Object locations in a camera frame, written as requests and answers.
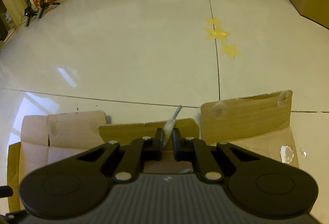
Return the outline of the yellow star stickers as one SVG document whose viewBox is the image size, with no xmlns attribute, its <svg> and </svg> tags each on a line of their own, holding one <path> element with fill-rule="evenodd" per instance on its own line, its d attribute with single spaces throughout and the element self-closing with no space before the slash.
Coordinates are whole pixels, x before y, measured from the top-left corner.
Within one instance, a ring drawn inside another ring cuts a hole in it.
<svg viewBox="0 0 329 224">
<path fill-rule="evenodd" d="M 228 44 L 227 37 L 231 36 L 232 33 L 225 31 L 221 23 L 222 21 L 217 19 L 217 17 L 212 17 L 206 19 L 207 27 L 205 32 L 207 33 L 206 40 L 214 40 L 220 42 L 222 48 L 219 51 L 221 54 L 226 54 L 231 60 L 234 60 L 237 55 L 242 55 L 243 53 L 237 49 L 236 44 Z"/>
</svg>

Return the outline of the flattened brown cardboard sheet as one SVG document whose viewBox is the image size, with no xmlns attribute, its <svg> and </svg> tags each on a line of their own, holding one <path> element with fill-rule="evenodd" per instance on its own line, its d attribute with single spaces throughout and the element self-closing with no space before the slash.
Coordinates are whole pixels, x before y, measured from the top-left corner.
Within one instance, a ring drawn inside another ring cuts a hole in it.
<svg viewBox="0 0 329 224">
<path fill-rule="evenodd" d="M 81 153 L 107 141 L 122 145 L 152 136 L 177 115 L 182 137 L 209 145 L 231 142 L 257 154 L 298 167 L 290 127 L 292 91 L 204 103 L 200 107 L 133 105 L 77 98 L 51 98 L 27 93 L 21 97 L 7 147 L 2 183 L 13 196 L 1 203 L 2 212 L 22 209 L 18 186 L 33 170 Z"/>
</svg>

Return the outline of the grey shoelace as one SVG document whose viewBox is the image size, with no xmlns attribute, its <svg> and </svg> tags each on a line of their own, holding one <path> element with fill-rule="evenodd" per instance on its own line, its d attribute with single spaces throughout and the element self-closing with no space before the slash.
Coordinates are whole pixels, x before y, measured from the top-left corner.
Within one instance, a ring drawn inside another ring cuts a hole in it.
<svg viewBox="0 0 329 224">
<path fill-rule="evenodd" d="M 179 114 L 179 112 L 181 111 L 182 106 L 178 106 L 178 108 L 176 109 L 175 113 L 173 114 L 173 116 L 168 119 L 166 121 L 166 123 L 164 124 L 164 136 L 163 136 L 163 147 L 166 147 L 166 145 L 169 142 L 169 139 L 171 137 L 172 131 L 175 127 L 176 124 L 176 118 Z M 191 173 L 192 169 L 191 168 L 182 168 L 180 166 L 177 166 L 177 164 L 175 163 L 175 160 L 173 158 L 173 153 L 171 150 L 165 150 L 163 152 L 164 154 L 164 160 L 162 161 L 163 166 L 164 166 L 164 172 L 165 173 L 175 173 L 175 174 L 187 174 L 187 173 Z"/>
</svg>

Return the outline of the black tripod stand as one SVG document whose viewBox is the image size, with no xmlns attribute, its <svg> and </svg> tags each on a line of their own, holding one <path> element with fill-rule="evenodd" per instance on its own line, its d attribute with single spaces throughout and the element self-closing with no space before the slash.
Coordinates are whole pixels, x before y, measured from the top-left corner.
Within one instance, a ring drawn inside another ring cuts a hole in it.
<svg viewBox="0 0 329 224">
<path fill-rule="evenodd" d="M 32 4 L 30 0 L 27 0 L 27 7 L 24 9 L 23 16 L 26 17 L 25 27 L 28 27 L 31 23 L 31 20 L 36 17 L 37 19 L 41 19 L 44 12 L 50 6 L 59 6 L 60 2 L 47 2 L 46 0 L 39 0 L 39 3 L 35 9 L 32 8 Z"/>
</svg>

